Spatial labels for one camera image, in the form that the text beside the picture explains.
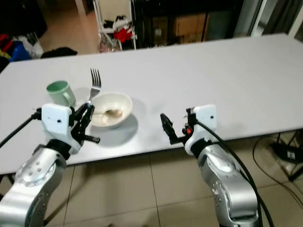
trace silver fork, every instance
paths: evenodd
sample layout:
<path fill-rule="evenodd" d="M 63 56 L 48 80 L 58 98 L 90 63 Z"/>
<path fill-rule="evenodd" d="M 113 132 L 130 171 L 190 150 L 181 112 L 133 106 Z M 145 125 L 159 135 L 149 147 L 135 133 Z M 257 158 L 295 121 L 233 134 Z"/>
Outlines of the silver fork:
<path fill-rule="evenodd" d="M 99 70 L 90 69 L 92 86 L 90 90 L 89 104 L 93 97 L 95 97 L 101 91 L 101 77 Z"/>

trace white bowl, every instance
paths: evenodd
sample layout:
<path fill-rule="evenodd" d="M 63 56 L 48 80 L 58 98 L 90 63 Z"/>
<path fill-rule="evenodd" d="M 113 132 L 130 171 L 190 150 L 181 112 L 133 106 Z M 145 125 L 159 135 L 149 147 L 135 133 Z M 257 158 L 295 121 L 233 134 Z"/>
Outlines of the white bowl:
<path fill-rule="evenodd" d="M 97 127 L 117 126 L 131 114 L 133 109 L 130 97 L 121 93 L 102 94 L 94 98 L 91 104 L 95 106 L 95 112 L 90 123 Z M 114 118 L 101 114 L 107 110 L 121 110 L 122 115 Z"/>

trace mug handle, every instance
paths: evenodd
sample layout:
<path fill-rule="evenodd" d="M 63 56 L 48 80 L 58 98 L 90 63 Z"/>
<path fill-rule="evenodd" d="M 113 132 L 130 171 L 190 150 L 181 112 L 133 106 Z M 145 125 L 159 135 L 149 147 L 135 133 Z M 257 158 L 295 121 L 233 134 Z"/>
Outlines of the mug handle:
<path fill-rule="evenodd" d="M 63 97 L 66 99 L 68 106 L 70 106 L 71 105 L 71 96 L 68 93 L 64 92 Z"/>

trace bowl rim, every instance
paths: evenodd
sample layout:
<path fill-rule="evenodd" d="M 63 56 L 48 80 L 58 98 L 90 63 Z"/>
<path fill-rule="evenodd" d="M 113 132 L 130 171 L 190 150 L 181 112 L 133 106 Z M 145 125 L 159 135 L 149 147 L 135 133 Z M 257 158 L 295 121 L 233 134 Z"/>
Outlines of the bowl rim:
<path fill-rule="evenodd" d="M 110 125 L 106 125 L 106 126 L 101 126 L 101 125 L 97 125 L 97 124 L 94 124 L 92 121 L 90 122 L 91 125 L 95 126 L 95 127 L 102 127 L 102 128 L 106 128 L 106 127 L 111 127 L 111 126 L 115 126 L 117 124 L 120 124 L 121 122 L 123 122 L 126 118 L 129 117 L 129 115 L 132 114 L 132 110 L 133 110 L 133 101 L 132 99 L 130 98 L 130 96 L 128 96 L 127 94 L 125 93 L 122 93 L 122 92 L 111 92 L 111 91 L 107 91 L 107 92 L 101 92 L 100 95 L 96 96 L 93 98 L 94 99 L 97 99 L 97 98 L 100 98 L 102 96 L 105 96 L 105 95 L 122 95 L 124 97 L 126 97 L 130 103 L 130 111 L 128 113 L 128 115 L 125 115 L 124 118 L 121 118 L 120 121 L 114 123 L 114 124 L 110 124 Z"/>

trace beige tile floor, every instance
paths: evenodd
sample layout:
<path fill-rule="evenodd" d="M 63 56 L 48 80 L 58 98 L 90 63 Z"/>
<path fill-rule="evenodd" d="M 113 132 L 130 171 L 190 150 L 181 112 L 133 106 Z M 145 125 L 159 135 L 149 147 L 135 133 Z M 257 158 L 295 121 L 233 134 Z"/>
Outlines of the beige tile floor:
<path fill-rule="evenodd" d="M 284 134 L 286 140 L 291 133 Z M 252 160 L 256 138 L 231 141 L 248 167 L 277 227 L 302 226 L 303 207 L 264 175 Z M 288 183 L 266 147 L 257 147 L 257 161 L 303 200 L 303 179 Z M 10 188 L 6 178 L 0 193 Z M 214 202 L 196 160 L 183 149 L 70 166 L 51 196 L 48 227 L 217 227 Z"/>
<path fill-rule="evenodd" d="M 74 0 L 40 6 L 48 29 L 40 38 L 43 50 L 70 47 L 78 54 L 98 53 L 98 26 L 94 11 L 80 16 Z"/>

